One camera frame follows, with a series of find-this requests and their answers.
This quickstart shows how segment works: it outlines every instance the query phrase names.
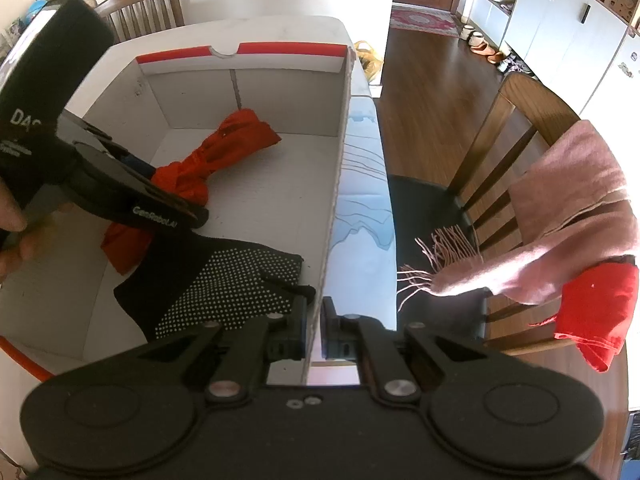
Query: human hand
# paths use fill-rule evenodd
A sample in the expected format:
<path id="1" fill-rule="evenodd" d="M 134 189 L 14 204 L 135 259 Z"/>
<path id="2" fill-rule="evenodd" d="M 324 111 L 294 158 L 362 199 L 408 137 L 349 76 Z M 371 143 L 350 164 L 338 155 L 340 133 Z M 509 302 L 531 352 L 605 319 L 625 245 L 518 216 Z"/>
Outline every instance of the human hand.
<path id="1" fill-rule="evenodd" d="M 22 233 L 18 243 L 4 251 L 0 251 L 0 283 L 18 270 L 23 262 L 31 260 L 45 245 L 50 232 L 53 231 L 51 218 L 27 226 L 27 219 L 20 211 L 20 206 L 8 187 L 0 179 L 0 229 Z"/>

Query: scarf fringe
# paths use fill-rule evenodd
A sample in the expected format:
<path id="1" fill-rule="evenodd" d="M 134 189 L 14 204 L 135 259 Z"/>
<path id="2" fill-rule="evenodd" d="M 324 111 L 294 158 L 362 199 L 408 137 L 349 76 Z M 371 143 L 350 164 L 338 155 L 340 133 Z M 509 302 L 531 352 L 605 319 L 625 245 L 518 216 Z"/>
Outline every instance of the scarf fringe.
<path id="1" fill-rule="evenodd" d="M 442 269 L 460 260 L 478 256 L 478 251 L 469 243 L 469 240 L 466 239 L 465 234 L 458 225 L 436 229 L 431 234 L 431 241 L 433 242 L 433 247 L 429 248 L 420 238 L 415 238 L 415 242 L 422 249 L 422 254 L 429 260 L 433 272 L 417 270 L 408 265 L 401 266 L 401 270 L 398 271 L 398 282 L 409 282 L 409 285 L 398 290 L 398 294 L 411 288 L 415 289 L 401 301 L 398 306 L 398 312 L 402 310 L 409 298 L 421 290 L 430 292 L 434 275 Z"/>

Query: table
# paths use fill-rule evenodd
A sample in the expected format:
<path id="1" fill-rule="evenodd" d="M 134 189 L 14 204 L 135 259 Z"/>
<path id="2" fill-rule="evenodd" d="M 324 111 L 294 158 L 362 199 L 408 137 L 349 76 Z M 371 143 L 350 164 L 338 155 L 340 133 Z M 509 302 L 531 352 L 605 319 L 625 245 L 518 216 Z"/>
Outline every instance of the table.
<path id="1" fill-rule="evenodd" d="M 351 45 L 344 25 L 325 16 L 268 16 L 198 23 L 117 44 L 89 73 L 66 108 L 82 117 L 136 56 L 212 45 L 235 53 L 237 40 L 313 41 Z M 359 63 L 351 74 L 344 158 L 322 294 L 338 314 L 378 318 L 396 328 L 396 245 L 376 108 Z"/>

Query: rug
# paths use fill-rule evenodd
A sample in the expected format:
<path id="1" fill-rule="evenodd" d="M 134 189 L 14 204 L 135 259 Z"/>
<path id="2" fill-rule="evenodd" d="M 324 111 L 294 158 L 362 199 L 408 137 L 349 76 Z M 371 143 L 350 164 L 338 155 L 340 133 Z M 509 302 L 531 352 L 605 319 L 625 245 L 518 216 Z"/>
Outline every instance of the rug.
<path id="1" fill-rule="evenodd" d="M 390 26 L 407 30 L 421 30 L 454 38 L 460 35 L 461 27 L 458 20 L 446 10 L 405 7 L 396 4 L 391 7 Z"/>

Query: white cabinet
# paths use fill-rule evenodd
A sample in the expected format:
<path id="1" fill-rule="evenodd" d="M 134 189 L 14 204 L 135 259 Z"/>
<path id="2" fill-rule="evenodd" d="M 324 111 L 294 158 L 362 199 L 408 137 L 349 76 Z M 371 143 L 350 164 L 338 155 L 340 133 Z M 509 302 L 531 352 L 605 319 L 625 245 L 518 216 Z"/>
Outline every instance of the white cabinet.
<path id="1" fill-rule="evenodd" d="M 582 0 L 577 31 L 549 88 L 579 113 L 600 82 L 625 32 L 626 23 L 617 16 L 593 0 Z"/>
<path id="2" fill-rule="evenodd" d="M 504 41 L 523 59 L 536 35 L 550 0 L 516 0 Z"/>
<path id="3" fill-rule="evenodd" d="M 534 74 L 540 78 L 540 81 L 550 86 L 562 61 L 562 54 L 571 45 L 578 25 L 580 25 L 580 10 L 584 6 L 582 0 L 548 1 L 545 15 L 524 60 Z"/>
<path id="4" fill-rule="evenodd" d="M 504 41 L 580 113 L 626 28 L 598 0 L 516 0 Z"/>
<path id="5" fill-rule="evenodd" d="M 626 176 L 631 205 L 640 215 L 640 36 L 626 36 L 602 82 L 580 114 L 607 141 Z"/>
<path id="6" fill-rule="evenodd" d="M 493 44 L 499 46 L 502 43 L 509 15 L 498 4 L 490 0 L 474 0 L 469 17 Z"/>

